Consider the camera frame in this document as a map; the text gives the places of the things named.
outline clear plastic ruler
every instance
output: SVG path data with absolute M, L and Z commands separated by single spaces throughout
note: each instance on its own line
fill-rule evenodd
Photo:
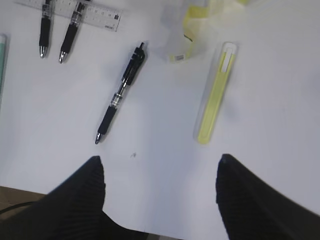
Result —
M 17 4 L 33 9 L 42 9 L 43 0 L 15 0 Z M 116 32 L 120 23 L 122 10 L 103 6 L 83 0 L 53 0 L 54 14 L 71 18 L 78 2 L 86 4 L 82 22 L 112 32 Z

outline transparent pen barrel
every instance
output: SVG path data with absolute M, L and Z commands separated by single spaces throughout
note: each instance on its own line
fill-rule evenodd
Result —
M 123 79 L 120 87 L 118 88 L 118 91 L 113 95 L 112 101 L 110 103 L 111 107 L 114 107 L 116 109 L 119 107 L 122 99 L 125 96 L 127 87 L 127 82 Z
M 51 19 L 52 17 L 52 4 L 51 1 L 45 1 L 42 5 L 42 17 L 45 19 Z
M 86 6 L 81 2 L 78 2 L 76 4 L 75 9 L 72 13 L 70 24 L 73 24 L 73 25 L 76 25 L 76 27 L 79 27 L 85 7 Z

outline pen tip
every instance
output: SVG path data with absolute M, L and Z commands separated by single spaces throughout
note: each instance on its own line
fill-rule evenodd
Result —
M 101 133 L 97 133 L 96 134 L 96 137 L 95 137 L 95 144 L 98 144 L 99 142 L 100 142 L 100 140 L 101 140 L 101 138 L 102 138 L 102 134 Z
M 61 51 L 60 52 L 60 56 L 59 56 L 59 63 L 60 64 L 63 64 L 66 57 L 67 57 L 68 53 L 64 52 L 64 51 Z
M 40 58 L 43 59 L 46 54 L 47 54 L 47 47 L 46 46 L 40 46 L 39 51 L 40 51 Z

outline black pen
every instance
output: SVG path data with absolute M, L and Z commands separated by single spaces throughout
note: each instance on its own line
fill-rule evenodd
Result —
M 72 13 L 71 21 L 60 50 L 59 63 L 61 64 L 66 60 L 67 55 L 70 53 L 85 7 L 86 5 L 84 3 L 78 2 Z
M 43 0 L 40 39 L 39 39 L 40 58 L 42 59 L 46 57 L 48 47 L 49 47 L 52 4 L 53 4 L 52 0 Z
M 113 95 L 112 101 L 104 115 L 104 118 L 102 120 L 102 123 L 98 129 L 98 132 L 96 134 L 95 138 L 95 144 L 98 144 L 102 137 L 107 133 L 108 128 L 112 122 L 112 119 L 114 118 L 117 108 L 121 102 L 121 100 L 124 97 L 125 91 L 128 86 L 130 86 L 133 83 L 133 80 L 143 64 L 145 60 L 145 52 L 143 50 L 144 43 L 142 42 L 140 47 L 136 47 L 134 54 L 131 57 L 131 60 L 126 67 L 126 70 L 123 74 L 121 85 L 117 92 Z

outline white desk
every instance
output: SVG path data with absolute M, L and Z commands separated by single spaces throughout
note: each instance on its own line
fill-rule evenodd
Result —
M 106 181 L 103 210 L 123 227 L 186 240 L 227 239 L 215 203 L 223 153 L 320 214 L 320 2 L 262 0 L 212 22 L 239 52 L 210 144 L 193 131 L 211 65 L 208 52 L 182 64 L 157 54 L 168 37 L 170 0 L 117 0 L 117 33 L 83 25 L 58 63 L 68 19 L 56 17 L 40 59 L 40 12 L 0 3 L 10 34 L 0 112 L 0 185 L 48 193 L 93 155 Z M 148 59 L 102 144 L 94 139 L 129 57 Z

